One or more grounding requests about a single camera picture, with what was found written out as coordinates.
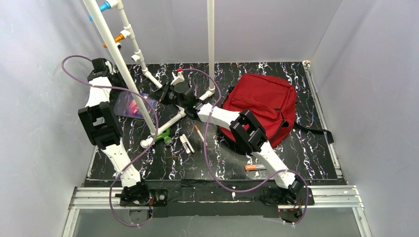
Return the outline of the dark purple book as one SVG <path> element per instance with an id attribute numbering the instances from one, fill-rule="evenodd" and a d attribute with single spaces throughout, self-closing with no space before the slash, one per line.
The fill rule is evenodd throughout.
<path id="1" fill-rule="evenodd" d="M 140 93 L 147 101 L 144 102 L 147 112 L 151 113 L 151 108 L 156 108 L 157 101 L 149 97 L 147 93 Z M 121 92 L 114 105 L 114 113 L 117 116 L 133 118 L 133 119 L 144 119 L 142 113 L 140 112 L 133 96 L 129 92 Z"/>

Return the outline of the red student backpack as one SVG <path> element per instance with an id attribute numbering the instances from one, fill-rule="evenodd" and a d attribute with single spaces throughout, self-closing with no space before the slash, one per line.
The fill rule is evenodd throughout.
<path id="1" fill-rule="evenodd" d="M 287 80 L 274 76 L 244 74 L 231 87 L 220 108 L 241 112 L 250 110 L 266 131 L 272 148 L 277 147 L 296 128 L 334 138 L 330 131 L 304 127 L 296 122 L 297 92 Z"/>

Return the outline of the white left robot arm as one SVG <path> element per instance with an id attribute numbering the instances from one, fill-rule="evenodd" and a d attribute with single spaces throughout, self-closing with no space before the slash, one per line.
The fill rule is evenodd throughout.
<path id="1" fill-rule="evenodd" d="M 138 170 L 130 163 L 123 145 L 123 132 L 110 105 L 111 80 L 118 74 L 113 64 L 105 58 L 92 60 L 93 70 L 87 80 L 92 87 L 84 108 L 78 115 L 92 145 L 97 146 L 111 161 L 122 184 L 116 194 L 122 202 L 148 205 L 151 193 Z"/>

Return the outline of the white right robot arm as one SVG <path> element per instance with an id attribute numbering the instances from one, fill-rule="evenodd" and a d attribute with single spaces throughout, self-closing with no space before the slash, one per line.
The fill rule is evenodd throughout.
<path id="1" fill-rule="evenodd" d="M 185 110 L 186 115 L 194 120 L 214 124 L 232 132 L 241 152 L 256 157 L 278 186 L 275 204 L 295 203 L 304 188 L 302 178 L 292 172 L 275 153 L 266 135 L 265 129 L 254 114 L 245 109 L 233 112 L 198 99 L 190 84 L 179 82 L 176 85 L 165 83 L 158 90 L 150 93 L 150 98 L 164 105 L 176 105 Z"/>

